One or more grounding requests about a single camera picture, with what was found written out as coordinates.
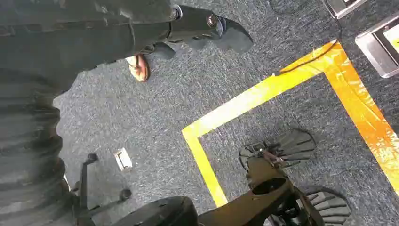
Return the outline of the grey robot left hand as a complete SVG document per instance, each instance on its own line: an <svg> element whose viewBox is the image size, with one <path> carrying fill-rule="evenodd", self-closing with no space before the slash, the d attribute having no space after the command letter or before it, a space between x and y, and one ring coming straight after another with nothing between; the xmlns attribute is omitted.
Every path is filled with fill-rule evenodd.
<svg viewBox="0 0 399 226"><path fill-rule="evenodd" d="M169 0L3 0L0 80L70 85L82 71L125 59L144 82L146 54L170 59L169 43L201 49L209 41L239 53L253 46L239 23Z"/></svg>

